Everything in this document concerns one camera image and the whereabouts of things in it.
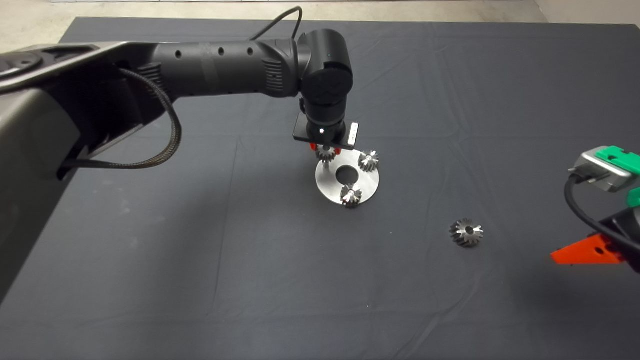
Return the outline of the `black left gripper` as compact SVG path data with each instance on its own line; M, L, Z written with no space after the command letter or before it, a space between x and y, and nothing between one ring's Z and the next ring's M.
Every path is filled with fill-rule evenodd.
M358 121L344 119L334 122L313 121L303 102L299 103L299 107L300 113L293 130L295 141L309 143L313 152L318 150L318 146L332 147L336 156L339 156L342 150L355 149L361 128Z

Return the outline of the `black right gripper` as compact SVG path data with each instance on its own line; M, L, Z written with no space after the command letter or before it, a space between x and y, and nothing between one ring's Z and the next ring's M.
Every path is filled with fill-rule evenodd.
M606 228L640 244L640 208L621 210L599 222ZM594 234L576 243L553 251L551 259L558 265L618 265L627 262L636 274L640 273L640 252L618 240Z

